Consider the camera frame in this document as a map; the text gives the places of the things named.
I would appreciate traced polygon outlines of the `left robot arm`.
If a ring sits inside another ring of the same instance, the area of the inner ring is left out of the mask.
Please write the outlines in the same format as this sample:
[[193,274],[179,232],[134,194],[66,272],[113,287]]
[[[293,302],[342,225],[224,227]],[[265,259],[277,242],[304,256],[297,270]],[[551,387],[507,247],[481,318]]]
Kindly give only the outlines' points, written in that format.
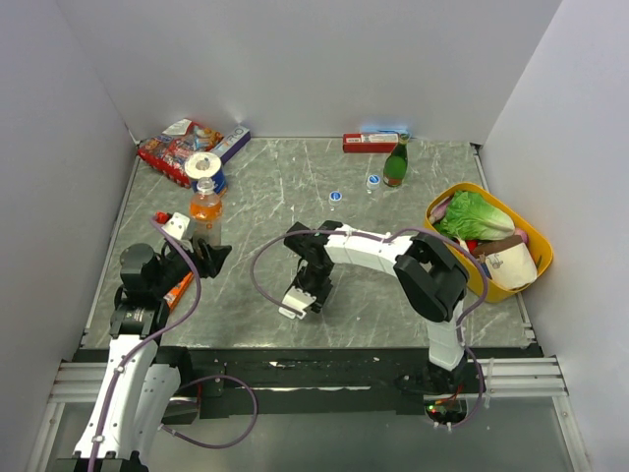
[[86,428],[56,471],[144,471],[170,398],[195,382],[185,348],[163,347],[170,308],[166,294],[186,275],[214,278],[229,246],[196,251],[165,242],[161,252],[139,243],[120,256],[119,286],[110,319],[106,370]]

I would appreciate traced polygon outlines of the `green glass bottle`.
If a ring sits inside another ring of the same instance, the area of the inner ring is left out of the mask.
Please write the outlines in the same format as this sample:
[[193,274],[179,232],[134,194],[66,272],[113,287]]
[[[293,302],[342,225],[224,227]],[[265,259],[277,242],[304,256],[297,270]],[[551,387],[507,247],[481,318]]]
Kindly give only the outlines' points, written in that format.
[[398,143],[387,157],[382,172],[383,183],[388,187],[399,187],[408,169],[408,149],[410,140],[409,134],[400,134]]

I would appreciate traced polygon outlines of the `clear plastic bottle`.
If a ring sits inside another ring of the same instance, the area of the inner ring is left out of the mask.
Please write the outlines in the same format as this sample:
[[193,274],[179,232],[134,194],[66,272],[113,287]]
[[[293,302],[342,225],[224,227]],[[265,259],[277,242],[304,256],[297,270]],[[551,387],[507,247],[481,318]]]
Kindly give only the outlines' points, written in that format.
[[372,174],[367,177],[366,189],[369,194],[376,192],[380,187],[381,179],[377,174]]
[[328,196],[328,203],[331,211],[335,211],[339,208],[343,201],[343,195],[340,191],[332,191]]

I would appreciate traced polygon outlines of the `yellow basket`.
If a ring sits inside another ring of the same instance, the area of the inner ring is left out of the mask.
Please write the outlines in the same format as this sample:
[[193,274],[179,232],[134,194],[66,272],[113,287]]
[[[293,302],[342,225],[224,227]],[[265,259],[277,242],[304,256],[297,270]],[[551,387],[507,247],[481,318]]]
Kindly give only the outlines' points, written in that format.
[[[439,220],[445,215],[445,211],[456,191],[479,193],[489,204],[501,209],[512,218],[515,224],[515,233],[513,235],[520,235],[522,237],[536,265],[538,271],[537,278],[539,278],[539,276],[541,276],[543,272],[548,268],[553,257],[553,251],[548,241],[546,241],[544,236],[535,227],[533,227],[528,221],[526,221],[515,211],[513,211],[509,206],[507,206],[495,196],[473,183],[459,183],[446,190],[438,198],[436,198],[426,210],[425,227],[430,230],[437,231],[434,228],[434,225],[439,222]],[[471,255],[472,252],[480,244],[493,242],[481,240],[461,240],[450,238],[448,236],[445,237],[460,244],[461,247],[468,251]],[[465,255],[461,254],[457,250],[455,250],[453,254],[456,258],[459,259],[461,264],[466,268],[469,273],[469,289],[478,296],[482,295],[483,291],[486,290],[486,301],[488,303],[500,302],[512,295],[515,295],[525,290],[528,286],[532,284],[531,283],[516,290],[504,289],[491,280],[490,275],[488,274],[488,270],[476,257],[472,255],[470,258],[467,258]]]

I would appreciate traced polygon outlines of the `purple white box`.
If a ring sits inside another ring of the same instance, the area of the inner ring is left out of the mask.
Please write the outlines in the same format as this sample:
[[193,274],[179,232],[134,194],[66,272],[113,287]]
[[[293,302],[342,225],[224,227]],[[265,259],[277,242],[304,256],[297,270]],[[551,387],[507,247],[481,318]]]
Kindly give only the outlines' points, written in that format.
[[237,126],[212,149],[223,164],[226,164],[241,148],[251,140],[251,130],[242,125]]

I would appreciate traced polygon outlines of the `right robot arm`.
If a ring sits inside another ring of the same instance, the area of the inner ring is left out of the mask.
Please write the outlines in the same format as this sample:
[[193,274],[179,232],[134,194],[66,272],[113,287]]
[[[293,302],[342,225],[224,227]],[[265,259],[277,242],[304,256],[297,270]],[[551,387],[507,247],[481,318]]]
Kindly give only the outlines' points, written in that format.
[[394,276],[410,306],[426,321],[429,359],[420,374],[426,391],[457,390],[467,362],[457,322],[461,317],[469,274],[446,245],[419,233],[388,241],[383,234],[361,237],[349,225],[326,220],[311,233],[297,222],[284,246],[305,263],[284,294],[279,313],[303,319],[321,311],[332,289],[330,274],[337,265],[370,268]]

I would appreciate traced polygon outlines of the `white paper cup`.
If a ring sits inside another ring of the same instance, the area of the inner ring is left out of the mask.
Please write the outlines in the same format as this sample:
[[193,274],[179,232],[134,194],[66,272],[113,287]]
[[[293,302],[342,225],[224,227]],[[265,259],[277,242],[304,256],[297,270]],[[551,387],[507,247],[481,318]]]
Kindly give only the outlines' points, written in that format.
[[472,255],[488,270],[491,280],[507,290],[533,283],[538,271],[520,235],[480,244]]

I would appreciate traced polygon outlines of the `red snack bag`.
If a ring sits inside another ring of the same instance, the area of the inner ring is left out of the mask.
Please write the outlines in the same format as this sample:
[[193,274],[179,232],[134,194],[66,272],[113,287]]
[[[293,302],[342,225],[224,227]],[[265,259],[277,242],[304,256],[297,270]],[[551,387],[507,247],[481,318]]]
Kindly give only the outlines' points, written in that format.
[[210,151],[224,138],[218,131],[190,119],[181,119],[159,135],[142,141],[137,155],[153,169],[181,187],[189,188],[185,172],[189,157],[198,151]]

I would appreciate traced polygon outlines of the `blue box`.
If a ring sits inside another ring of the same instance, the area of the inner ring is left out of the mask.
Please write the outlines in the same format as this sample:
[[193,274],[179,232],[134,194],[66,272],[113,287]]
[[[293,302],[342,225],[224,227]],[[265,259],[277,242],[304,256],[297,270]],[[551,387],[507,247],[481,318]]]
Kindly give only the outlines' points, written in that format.
[[364,125],[360,128],[359,133],[361,135],[407,135],[412,136],[412,133],[405,126],[385,126],[385,125]]

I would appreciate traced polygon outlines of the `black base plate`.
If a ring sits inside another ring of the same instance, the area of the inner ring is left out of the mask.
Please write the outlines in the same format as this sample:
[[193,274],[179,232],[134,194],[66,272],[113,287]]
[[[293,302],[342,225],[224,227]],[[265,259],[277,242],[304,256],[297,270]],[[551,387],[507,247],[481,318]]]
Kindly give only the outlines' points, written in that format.
[[[421,415],[432,396],[478,392],[474,364],[459,380],[429,378],[425,348],[160,347],[159,363],[183,370],[183,394],[203,419],[259,414],[393,412]],[[189,381],[202,379],[200,386]]]

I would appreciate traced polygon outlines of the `red box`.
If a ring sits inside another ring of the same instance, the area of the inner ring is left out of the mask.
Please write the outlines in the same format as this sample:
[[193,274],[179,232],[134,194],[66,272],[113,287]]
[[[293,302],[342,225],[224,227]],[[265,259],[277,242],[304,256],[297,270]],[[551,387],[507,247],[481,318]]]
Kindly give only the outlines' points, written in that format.
[[358,133],[343,136],[345,153],[390,153],[399,142],[394,133]]

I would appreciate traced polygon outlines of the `orange drink bottle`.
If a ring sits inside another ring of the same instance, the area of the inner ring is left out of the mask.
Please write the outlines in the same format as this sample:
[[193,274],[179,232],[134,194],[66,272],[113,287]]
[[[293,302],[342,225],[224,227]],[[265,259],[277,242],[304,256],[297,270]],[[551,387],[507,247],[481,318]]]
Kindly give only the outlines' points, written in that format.
[[197,181],[197,190],[190,202],[190,217],[194,223],[194,241],[204,241],[214,247],[221,245],[221,218],[223,205],[214,191],[215,184],[209,177]]

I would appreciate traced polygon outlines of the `green lettuce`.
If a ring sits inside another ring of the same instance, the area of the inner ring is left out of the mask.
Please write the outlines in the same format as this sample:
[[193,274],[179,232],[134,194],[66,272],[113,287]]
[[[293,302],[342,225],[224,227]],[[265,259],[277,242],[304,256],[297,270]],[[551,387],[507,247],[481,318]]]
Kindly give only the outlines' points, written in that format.
[[515,233],[512,218],[481,194],[456,191],[445,215],[434,225],[441,234],[461,240],[499,241]]

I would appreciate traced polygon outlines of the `toilet paper roll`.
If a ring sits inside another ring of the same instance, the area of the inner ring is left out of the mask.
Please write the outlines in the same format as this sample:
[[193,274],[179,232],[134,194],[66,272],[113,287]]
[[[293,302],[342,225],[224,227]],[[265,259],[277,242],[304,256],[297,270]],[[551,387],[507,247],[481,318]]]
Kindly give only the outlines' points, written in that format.
[[185,174],[195,192],[202,178],[209,178],[214,184],[214,192],[223,196],[227,191],[227,180],[223,172],[222,161],[212,152],[195,152],[186,161]]

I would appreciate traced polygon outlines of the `orange snack box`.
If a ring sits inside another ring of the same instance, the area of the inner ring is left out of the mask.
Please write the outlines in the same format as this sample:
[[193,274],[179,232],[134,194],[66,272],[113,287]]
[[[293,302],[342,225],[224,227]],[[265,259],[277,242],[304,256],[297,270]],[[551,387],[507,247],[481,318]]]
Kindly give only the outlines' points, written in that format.
[[164,295],[164,300],[166,301],[170,311],[173,311],[177,307],[194,279],[194,275],[189,272],[176,286]]

